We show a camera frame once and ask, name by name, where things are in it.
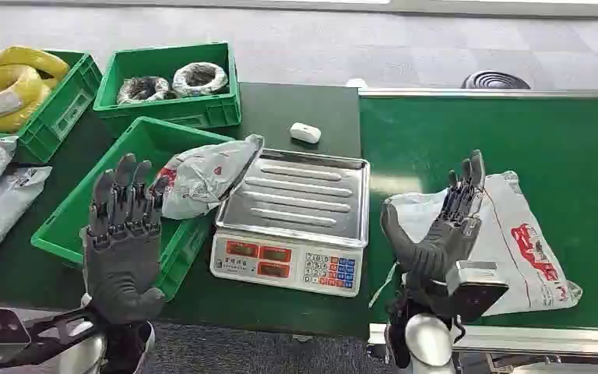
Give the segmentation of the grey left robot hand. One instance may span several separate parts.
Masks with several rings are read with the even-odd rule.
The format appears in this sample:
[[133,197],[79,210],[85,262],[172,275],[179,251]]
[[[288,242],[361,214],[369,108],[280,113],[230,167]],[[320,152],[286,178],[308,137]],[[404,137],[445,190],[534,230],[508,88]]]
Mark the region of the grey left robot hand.
[[168,180],[147,183],[152,164],[127,153],[100,174],[81,230],[83,277],[93,306],[109,323],[156,317],[165,295],[160,273],[162,207]]

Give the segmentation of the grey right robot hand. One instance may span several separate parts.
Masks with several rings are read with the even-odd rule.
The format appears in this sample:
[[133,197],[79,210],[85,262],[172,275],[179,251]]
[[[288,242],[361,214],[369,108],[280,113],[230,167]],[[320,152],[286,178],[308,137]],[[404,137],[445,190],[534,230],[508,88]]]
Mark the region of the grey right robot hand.
[[391,198],[384,201],[380,223],[401,268],[406,288],[424,282],[443,282],[453,264],[469,257],[481,226],[486,170],[480,150],[461,161],[461,172],[448,173],[448,188],[425,236],[415,242],[400,224],[399,208]]

